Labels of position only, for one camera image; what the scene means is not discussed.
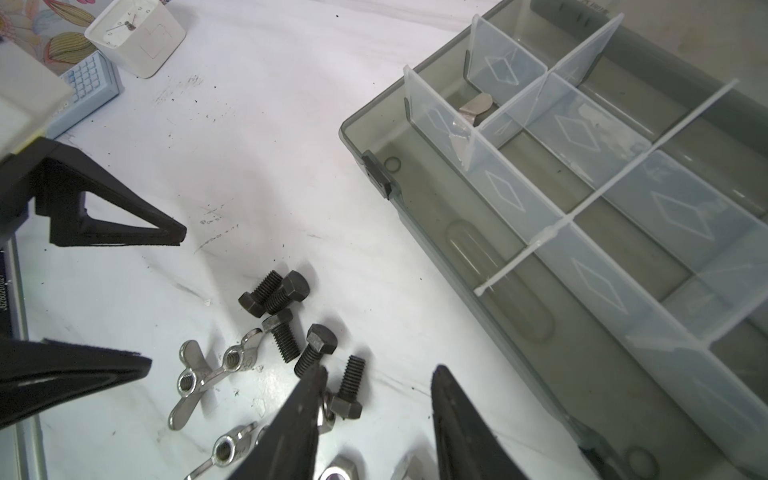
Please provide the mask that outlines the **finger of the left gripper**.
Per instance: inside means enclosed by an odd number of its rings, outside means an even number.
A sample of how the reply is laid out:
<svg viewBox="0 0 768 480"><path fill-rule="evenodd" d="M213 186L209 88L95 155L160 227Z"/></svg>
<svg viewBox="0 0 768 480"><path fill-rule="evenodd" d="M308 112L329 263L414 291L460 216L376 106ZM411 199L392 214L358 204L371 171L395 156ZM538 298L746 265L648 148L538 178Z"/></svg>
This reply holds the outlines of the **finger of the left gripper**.
<svg viewBox="0 0 768 480"><path fill-rule="evenodd" d="M138 353L53 340L1 340L1 427L59 404L146 377Z"/></svg>

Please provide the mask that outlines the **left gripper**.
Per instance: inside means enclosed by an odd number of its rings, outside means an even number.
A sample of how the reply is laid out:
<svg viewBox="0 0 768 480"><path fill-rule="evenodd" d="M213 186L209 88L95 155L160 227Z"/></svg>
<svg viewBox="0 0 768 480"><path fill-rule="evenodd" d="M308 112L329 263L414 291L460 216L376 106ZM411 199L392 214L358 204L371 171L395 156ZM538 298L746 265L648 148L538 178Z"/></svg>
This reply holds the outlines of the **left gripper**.
<svg viewBox="0 0 768 480"><path fill-rule="evenodd" d="M2 159L1 246L27 220L32 198L60 247L178 246L187 235L86 153L47 138Z"/></svg>

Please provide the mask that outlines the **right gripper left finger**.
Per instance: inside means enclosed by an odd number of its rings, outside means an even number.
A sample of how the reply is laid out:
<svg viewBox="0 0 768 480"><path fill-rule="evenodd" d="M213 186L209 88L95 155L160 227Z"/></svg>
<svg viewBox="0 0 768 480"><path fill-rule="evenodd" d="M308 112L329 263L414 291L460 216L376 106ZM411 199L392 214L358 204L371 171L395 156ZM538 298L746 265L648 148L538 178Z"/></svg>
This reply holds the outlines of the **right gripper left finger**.
<svg viewBox="0 0 768 480"><path fill-rule="evenodd" d="M311 367L230 479L313 479L327 370Z"/></svg>

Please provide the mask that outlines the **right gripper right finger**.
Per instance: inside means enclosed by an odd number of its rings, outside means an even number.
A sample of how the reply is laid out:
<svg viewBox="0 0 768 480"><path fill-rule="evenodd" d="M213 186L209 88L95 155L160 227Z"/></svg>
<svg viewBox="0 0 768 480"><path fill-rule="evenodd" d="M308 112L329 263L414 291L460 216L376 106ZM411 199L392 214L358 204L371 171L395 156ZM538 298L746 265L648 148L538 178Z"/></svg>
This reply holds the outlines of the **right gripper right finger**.
<svg viewBox="0 0 768 480"><path fill-rule="evenodd" d="M445 365L431 380L433 426L441 479L524 479Z"/></svg>

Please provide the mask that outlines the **silver hex bolt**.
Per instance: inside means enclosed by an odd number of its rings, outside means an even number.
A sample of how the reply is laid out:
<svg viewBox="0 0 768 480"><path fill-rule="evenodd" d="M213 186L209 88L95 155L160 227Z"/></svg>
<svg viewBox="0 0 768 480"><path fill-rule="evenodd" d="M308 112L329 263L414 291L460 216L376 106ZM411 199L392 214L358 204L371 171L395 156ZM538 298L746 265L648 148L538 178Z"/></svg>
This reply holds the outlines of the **silver hex bolt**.
<svg viewBox="0 0 768 480"><path fill-rule="evenodd" d="M391 480L426 480L424 466L416 454L408 454L396 465Z"/></svg>

